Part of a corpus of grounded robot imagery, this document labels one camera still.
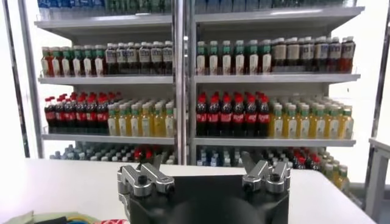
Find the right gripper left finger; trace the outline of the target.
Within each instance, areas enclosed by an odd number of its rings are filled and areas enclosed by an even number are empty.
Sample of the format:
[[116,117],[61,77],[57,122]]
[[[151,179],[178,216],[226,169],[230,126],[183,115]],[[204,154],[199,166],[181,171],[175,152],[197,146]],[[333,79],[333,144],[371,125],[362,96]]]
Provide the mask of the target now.
[[175,191],[173,177],[162,173],[161,155],[157,155],[152,163],[140,163],[138,169],[131,165],[122,166],[117,172],[118,194],[148,197],[153,189],[160,194],[169,195]]

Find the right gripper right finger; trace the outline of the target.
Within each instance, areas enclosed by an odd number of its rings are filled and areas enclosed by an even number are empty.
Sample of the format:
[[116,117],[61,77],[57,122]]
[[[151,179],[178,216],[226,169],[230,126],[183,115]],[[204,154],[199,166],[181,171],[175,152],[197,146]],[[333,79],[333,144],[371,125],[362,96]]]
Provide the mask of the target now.
[[290,189],[291,167],[286,162],[270,166],[267,161],[256,164],[249,152],[242,152],[241,159],[246,174],[242,177],[242,187],[247,193],[265,189],[271,194],[282,194]]

